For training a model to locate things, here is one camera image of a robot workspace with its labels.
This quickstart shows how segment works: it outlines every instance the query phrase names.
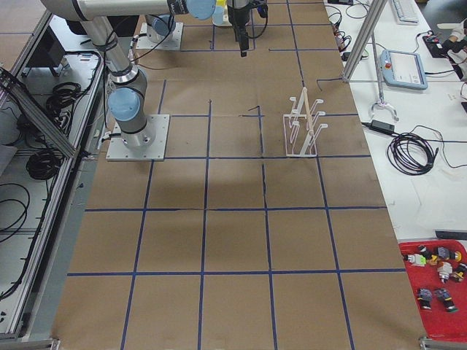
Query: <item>device screen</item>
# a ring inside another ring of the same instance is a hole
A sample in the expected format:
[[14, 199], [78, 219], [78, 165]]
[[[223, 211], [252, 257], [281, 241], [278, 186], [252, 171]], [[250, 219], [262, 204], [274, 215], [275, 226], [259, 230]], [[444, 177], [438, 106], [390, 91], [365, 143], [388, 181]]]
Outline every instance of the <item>device screen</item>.
[[391, 63], [393, 66], [394, 80], [396, 82], [410, 82], [422, 84], [420, 67], [417, 57], [409, 53], [391, 52]]

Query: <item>blue joint cap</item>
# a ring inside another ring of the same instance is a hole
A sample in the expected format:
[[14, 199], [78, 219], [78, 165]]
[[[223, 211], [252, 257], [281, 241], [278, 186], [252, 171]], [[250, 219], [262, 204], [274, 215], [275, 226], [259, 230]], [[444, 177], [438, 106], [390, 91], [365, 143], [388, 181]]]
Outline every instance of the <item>blue joint cap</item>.
[[216, 8], [216, 0], [187, 0], [189, 13], [199, 20], [207, 20]]
[[141, 107], [138, 94], [127, 87], [121, 87], [111, 93], [107, 104], [118, 122], [132, 120], [138, 115]]
[[171, 28], [169, 28], [169, 18], [170, 15], [159, 15], [159, 18], [154, 19], [153, 29], [157, 34], [165, 36], [174, 31], [176, 23], [173, 20]]

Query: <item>keyboard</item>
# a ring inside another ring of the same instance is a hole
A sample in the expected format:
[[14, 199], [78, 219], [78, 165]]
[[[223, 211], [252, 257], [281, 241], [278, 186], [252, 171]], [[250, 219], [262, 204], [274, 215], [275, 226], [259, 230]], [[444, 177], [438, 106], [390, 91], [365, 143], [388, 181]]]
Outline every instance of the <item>keyboard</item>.
[[416, 26], [418, 24], [418, 15], [415, 12], [414, 0], [389, 0], [391, 3], [395, 18], [399, 24]]

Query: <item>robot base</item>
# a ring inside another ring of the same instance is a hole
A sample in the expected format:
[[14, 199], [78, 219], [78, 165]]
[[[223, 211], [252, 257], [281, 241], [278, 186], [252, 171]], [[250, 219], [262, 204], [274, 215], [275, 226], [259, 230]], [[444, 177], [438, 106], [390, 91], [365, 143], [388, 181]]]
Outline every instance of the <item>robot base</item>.
[[[147, 126], [155, 130], [155, 139], [147, 147], [127, 147], [120, 137], [110, 140], [107, 160], [111, 161], [138, 161], [159, 160], [162, 161], [166, 154], [167, 135], [169, 133], [170, 115], [151, 114], [147, 116]], [[115, 124], [113, 133], [120, 133], [120, 127]]]
[[[175, 29], [172, 33], [171, 39], [167, 38], [164, 40], [162, 44], [157, 46], [154, 50], [162, 50], [162, 51], [180, 51], [180, 47], [182, 45], [182, 32], [183, 32], [183, 23], [175, 23]], [[147, 23], [143, 23], [141, 25], [141, 31], [139, 34], [146, 34], [147, 33]], [[138, 38], [138, 43], [136, 44], [137, 49], [152, 49], [156, 46], [156, 42], [151, 42], [147, 36], [141, 36]]]

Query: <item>blue and white device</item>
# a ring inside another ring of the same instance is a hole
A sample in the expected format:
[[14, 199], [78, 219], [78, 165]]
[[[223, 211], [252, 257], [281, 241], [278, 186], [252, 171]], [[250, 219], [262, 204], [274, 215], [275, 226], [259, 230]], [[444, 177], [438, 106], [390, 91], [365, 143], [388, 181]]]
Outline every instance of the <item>blue and white device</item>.
[[384, 50], [381, 54], [381, 71], [388, 85], [415, 90], [428, 88], [418, 53]]

